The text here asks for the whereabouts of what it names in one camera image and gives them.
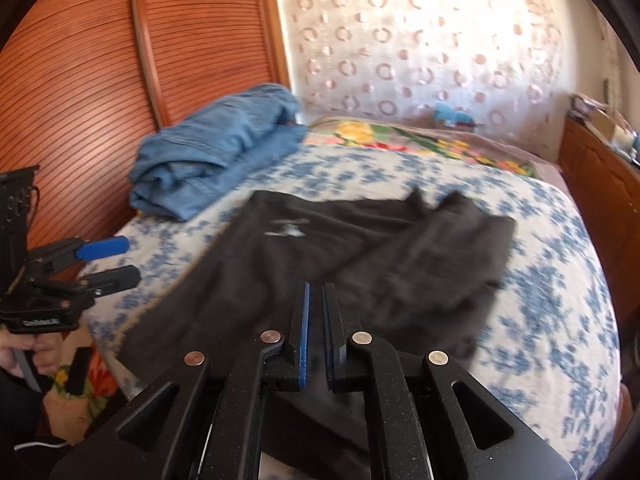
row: metal screw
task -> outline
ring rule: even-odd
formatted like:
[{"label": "metal screw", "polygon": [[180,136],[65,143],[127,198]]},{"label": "metal screw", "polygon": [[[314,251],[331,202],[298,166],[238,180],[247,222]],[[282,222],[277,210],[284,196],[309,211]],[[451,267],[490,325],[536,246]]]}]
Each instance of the metal screw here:
[{"label": "metal screw", "polygon": [[277,343],[281,337],[277,330],[265,330],[260,334],[260,339],[265,343]]},{"label": "metal screw", "polygon": [[199,366],[204,362],[204,354],[202,352],[194,350],[184,356],[184,362],[189,366]]},{"label": "metal screw", "polygon": [[449,356],[440,350],[434,350],[429,354],[429,361],[435,365],[442,366],[449,362]]},{"label": "metal screw", "polygon": [[369,332],[356,332],[351,336],[354,343],[359,345],[368,345],[373,341],[373,338]]}]

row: louvered wardrobe door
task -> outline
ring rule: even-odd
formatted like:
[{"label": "louvered wardrobe door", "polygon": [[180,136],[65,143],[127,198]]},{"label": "louvered wardrobe door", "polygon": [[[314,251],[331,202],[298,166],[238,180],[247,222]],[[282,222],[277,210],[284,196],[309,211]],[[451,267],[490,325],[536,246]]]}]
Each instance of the louvered wardrobe door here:
[{"label": "louvered wardrobe door", "polygon": [[38,0],[0,51],[0,172],[40,164],[31,245],[113,235],[154,131],[130,0]]},{"label": "louvered wardrobe door", "polygon": [[224,94],[278,80],[260,1],[138,0],[165,124]]}]

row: human hand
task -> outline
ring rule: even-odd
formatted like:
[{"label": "human hand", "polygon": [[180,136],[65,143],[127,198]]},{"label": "human hand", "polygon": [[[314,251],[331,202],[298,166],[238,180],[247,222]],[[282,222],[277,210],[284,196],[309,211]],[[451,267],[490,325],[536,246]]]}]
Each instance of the human hand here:
[{"label": "human hand", "polygon": [[50,375],[60,366],[62,335],[12,334],[4,326],[0,329],[0,367],[15,377],[22,378],[22,370],[15,361],[15,350],[33,350],[33,364],[42,375]]}]

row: cable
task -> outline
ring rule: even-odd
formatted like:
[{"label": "cable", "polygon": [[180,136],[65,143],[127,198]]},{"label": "cable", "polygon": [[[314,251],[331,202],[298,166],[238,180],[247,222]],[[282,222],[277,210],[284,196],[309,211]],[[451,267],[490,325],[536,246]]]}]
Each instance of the cable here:
[{"label": "cable", "polygon": [[68,442],[63,442],[62,444],[48,444],[47,442],[25,442],[24,444],[18,444],[14,446],[14,451],[19,451],[24,449],[25,447],[34,447],[34,446],[43,446],[43,447],[51,447],[53,449],[60,449],[61,447],[71,446]]},{"label": "cable", "polygon": [[31,212],[31,219],[29,220],[27,232],[31,231],[31,226],[36,219],[36,213],[38,212],[38,206],[40,205],[40,188],[38,188],[38,186],[31,186],[31,191],[36,192],[36,205],[33,207],[33,211]]}]

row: wooden dresser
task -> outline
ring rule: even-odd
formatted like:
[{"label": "wooden dresser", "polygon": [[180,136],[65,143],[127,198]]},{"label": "wooden dresser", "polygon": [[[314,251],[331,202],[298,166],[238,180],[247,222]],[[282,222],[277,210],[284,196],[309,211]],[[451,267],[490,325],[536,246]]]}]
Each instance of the wooden dresser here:
[{"label": "wooden dresser", "polygon": [[640,314],[640,172],[571,118],[565,123],[559,164],[622,326]]}]

